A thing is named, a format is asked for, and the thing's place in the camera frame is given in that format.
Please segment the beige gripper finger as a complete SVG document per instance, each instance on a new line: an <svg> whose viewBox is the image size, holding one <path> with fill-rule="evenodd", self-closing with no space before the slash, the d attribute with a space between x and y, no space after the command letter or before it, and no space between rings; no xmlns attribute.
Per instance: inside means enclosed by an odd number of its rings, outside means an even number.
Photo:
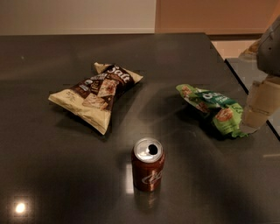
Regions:
<svg viewBox="0 0 280 224"><path fill-rule="evenodd" d="M280 108L280 77L268 75L254 81L244 107L240 130L251 134L259 130Z"/></svg>

